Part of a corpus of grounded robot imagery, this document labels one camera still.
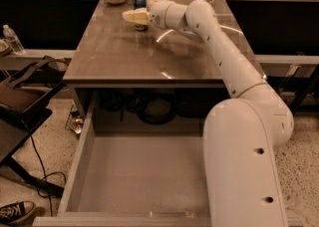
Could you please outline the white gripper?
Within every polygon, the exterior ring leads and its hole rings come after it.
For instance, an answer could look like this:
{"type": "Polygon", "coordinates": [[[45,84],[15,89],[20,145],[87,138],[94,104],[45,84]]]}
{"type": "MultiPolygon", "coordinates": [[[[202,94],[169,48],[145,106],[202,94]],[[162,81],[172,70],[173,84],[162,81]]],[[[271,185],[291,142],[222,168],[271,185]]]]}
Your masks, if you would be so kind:
{"type": "Polygon", "coordinates": [[[168,9],[173,5],[173,1],[168,0],[147,0],[147,8],[139,8],[135,10],[125,11],[123,18],[131,23],[147,25],[150,22],[150,15],[152,23],[161,29],[174,29],[175,23],[168,14],[168,9]]]}

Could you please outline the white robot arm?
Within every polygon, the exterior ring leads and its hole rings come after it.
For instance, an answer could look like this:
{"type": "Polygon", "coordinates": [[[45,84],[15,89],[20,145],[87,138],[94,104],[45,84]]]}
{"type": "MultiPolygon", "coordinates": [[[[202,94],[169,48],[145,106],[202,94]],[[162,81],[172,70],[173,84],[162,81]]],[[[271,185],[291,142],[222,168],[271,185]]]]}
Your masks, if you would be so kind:
{"type": "Polygon", "coordinates": [[[274,149],[291,137],[293,114],[222,31],[212,6],[156,0],[123,18],[202,40],[230,95],[212,108],[203,127],[211,226],[289,227],[274,149]]]}

